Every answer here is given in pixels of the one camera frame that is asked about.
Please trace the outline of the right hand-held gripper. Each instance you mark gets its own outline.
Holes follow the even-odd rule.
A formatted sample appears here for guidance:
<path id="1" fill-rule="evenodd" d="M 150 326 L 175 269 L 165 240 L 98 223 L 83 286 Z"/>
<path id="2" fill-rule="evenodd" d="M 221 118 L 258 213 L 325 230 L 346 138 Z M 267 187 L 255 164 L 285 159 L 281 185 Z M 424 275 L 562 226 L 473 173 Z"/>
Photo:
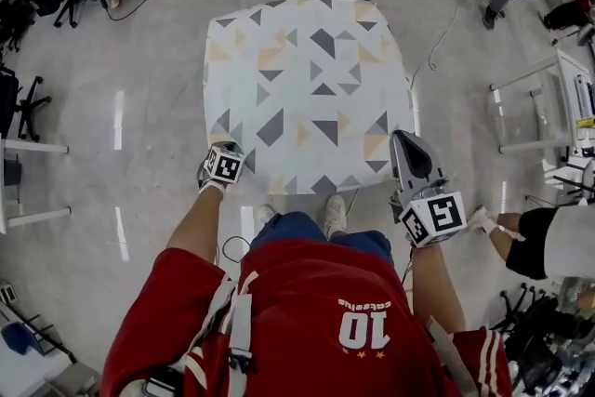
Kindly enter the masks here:
<path id="1" fill-rule="evenodd" d="M 445 178 L 442 163 L 428 142 L 395 129 L 390 135 L 390 161 L 397 183 L 390 198 L 393 218 L 404 226 L 413 248 L 449 240 L 467 227 L 461 192 Z"/>

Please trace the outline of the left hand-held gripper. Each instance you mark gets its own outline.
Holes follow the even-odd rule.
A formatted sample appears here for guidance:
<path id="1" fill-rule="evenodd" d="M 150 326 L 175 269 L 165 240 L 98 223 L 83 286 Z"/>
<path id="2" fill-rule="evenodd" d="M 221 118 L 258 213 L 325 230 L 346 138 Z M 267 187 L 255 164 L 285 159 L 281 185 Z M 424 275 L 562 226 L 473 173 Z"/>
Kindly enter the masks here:
<path id="1" fill-rule="evenodd" d="M 225 191 L 229 185 L 239 181 L 244 164 L 245 156 L 237 143 L 232 141 L 213 143 L 197 170 L 199 190 L 213 186 Z"/>

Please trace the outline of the white cloth with triangle pattern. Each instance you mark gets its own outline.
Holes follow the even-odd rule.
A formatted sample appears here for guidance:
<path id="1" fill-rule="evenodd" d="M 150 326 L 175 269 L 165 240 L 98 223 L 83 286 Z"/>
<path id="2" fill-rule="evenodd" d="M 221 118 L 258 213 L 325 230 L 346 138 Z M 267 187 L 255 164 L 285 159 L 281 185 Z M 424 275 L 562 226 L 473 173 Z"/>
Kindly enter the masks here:
<path id="1" fill-rule="evenodd" d="M 282 0 L 210 21 L 209 142 L 245 159 L 238 194 L 343 192 L 390 181 L 390 133 L 416 125 L 389 23 L 367 0 Z"/>

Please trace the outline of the person's left forearm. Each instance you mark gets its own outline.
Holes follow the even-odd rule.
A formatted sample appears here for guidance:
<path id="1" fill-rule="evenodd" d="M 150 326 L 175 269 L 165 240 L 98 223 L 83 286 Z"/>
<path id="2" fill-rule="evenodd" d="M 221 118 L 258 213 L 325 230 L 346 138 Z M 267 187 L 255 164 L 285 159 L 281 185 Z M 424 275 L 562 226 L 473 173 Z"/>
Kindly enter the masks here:
<path id="1" fill-rule="evenodd" d="M 167 242 L 167 248 L 182 249 L 210 263 L 218 248 L 219 210 L 224 192 L 208 186 L 198 195 Z"/>

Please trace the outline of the person's right forearm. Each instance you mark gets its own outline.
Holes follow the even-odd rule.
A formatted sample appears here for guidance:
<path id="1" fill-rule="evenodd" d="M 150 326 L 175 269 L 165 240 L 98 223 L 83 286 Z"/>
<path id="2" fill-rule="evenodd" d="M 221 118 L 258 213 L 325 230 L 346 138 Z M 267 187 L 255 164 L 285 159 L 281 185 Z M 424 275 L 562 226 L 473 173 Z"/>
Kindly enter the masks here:
<path id="1" fill-rule="evenodd" d="M 440 245 L 412 250 L 413 313 L 427 326 L 431 320 L 448 334 L 466 330 L 462 306 L 447 270 Z"/>

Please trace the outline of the person's left white shoe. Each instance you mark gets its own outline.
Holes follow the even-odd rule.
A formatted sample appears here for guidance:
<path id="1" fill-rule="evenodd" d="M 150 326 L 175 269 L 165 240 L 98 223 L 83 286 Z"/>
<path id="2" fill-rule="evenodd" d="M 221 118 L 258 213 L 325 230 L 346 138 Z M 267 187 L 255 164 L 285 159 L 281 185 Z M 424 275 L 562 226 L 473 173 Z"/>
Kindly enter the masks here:
<path id="1" fill-rule="evenodd" d="M 271 205 L 261 205 L 257 211 L 258 229 L 262 230 L 276 215 L 277 212 Z"/>

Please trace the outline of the person's white shoe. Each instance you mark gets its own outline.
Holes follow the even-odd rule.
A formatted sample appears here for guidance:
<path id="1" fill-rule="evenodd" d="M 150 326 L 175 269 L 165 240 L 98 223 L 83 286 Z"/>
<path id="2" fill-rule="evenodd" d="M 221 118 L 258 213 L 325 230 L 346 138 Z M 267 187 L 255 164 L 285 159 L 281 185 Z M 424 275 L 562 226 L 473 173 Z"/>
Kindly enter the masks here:
<path id="1" fill-rule="evenodd" d="M 347 230 L 347 209 L 340 194 L 328 198 L 324 211 L 324 235 L 330 241 L 336 235 L 343 235 Z"/>
<path id="2" fill-rule="evenodd" d="M 277 212 L 271 205 L 261 205 L 257 211 L 258 229 L 262 230 L 276 215 Z"/>

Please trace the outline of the person's blue shorts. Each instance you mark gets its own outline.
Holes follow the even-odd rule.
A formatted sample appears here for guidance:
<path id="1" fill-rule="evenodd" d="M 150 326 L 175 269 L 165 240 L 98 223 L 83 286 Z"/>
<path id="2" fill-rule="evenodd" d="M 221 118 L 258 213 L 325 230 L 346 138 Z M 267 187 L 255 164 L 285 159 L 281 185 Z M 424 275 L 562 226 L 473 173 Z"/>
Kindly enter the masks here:
<path id="1" fill-rule="evenodd" d="M 282 240 L 308 240 L 344 245 L 377 258 L 394 266 L 390 241 L 378 231 L 346 232 L 326 238 L 320 227 L 303 212 L 275 214 L 261 229 L 250 244 L 253 251 L 268 243 Z"/>

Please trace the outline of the person's right white shoe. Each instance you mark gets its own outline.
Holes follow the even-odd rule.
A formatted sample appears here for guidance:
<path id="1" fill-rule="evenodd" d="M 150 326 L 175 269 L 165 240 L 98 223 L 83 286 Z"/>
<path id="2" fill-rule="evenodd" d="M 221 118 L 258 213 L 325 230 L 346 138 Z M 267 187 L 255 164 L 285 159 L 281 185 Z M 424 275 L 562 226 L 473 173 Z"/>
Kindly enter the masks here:
<path id="1" fill-rule="evenodd" d="M 340 194 L 328 198 L 324 211 L 324 235 L 330 241 L 336 235 L 343 235 L 347 230 L 347 209 Z"/>

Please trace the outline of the white metal-leg table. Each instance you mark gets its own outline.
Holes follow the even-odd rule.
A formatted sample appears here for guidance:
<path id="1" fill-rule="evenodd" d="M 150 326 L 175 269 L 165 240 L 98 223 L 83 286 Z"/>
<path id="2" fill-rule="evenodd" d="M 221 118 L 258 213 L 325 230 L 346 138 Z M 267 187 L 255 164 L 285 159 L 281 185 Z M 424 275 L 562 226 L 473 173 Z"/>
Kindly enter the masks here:
<path id="1" fill-rule="evenodd" d="M 501 153 L 595 147 L 595 78 L 578 60 L 555 47 L 547 58 L 489 85 L 497 99 L 508 89 L 532 101 L 537 139 L 501 144 Z"/>

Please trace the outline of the person's red jersey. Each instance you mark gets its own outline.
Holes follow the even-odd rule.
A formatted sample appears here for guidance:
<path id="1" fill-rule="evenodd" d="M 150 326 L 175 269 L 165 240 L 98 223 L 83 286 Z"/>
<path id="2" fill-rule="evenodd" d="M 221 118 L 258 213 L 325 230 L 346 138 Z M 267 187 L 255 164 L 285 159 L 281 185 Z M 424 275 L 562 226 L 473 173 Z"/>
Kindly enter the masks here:
<path id="1" fill-rule="evenodd" d="M 346 246 L 282 240 L 232 280 L 168 248 L 122 322 L 100 397 L 141 394 L 159 367 L 183 397 L 511 397 L 492 331 L 419 324 L 394 269 Z"/>

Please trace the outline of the white desk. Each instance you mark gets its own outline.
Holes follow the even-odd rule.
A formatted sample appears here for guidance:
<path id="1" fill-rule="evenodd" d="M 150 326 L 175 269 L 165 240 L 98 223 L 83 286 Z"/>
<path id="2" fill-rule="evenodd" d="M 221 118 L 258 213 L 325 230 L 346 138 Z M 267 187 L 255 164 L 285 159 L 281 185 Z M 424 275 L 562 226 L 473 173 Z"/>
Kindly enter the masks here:
<path id="1" fill-rule="evenodd" d="M 61 209 L 9 218 L 6 213 L 7 199 L 4 191 L 5 150 L 66 154 L 69 152 L 69 147 L 66 145 L 46 144 L 21 139 L 0 139 L 0 234 L 7 234 L 7 230 L 10 228 L 71 215 L 71 208 L 66 206 Z"/>

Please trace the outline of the harness-mounted black device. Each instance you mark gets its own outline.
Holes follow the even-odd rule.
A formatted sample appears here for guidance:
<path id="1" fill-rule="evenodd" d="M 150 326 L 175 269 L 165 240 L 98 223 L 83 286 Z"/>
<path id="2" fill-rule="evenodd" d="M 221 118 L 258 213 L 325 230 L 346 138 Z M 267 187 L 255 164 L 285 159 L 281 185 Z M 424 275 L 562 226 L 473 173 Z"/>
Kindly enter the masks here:
<path id="1" fill-rule="evenodd" d="M 183 397 L 183 373 L 169 366 L 152 372 L 141 387 L 143 397 Z"/>

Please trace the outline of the blue chair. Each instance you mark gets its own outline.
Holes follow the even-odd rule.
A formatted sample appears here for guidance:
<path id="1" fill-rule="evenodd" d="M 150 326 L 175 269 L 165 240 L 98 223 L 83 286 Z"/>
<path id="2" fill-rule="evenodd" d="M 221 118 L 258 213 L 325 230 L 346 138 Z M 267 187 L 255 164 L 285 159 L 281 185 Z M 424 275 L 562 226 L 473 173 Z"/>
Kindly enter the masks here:
<path id="1" fill-rule="evenodd" d="M 46 323 L 40 314 L 26 317 L 11 305 L 5 308 L 7 310 L 0 313 L 7 318 L 7 323 L 0 325 L 0 338 L 11 351 L 21 356 L 34 351 L 42 357 L 61 353 L 71 364 L 77 363 L 73 352 L 62 342 L 55 325 Z"/>

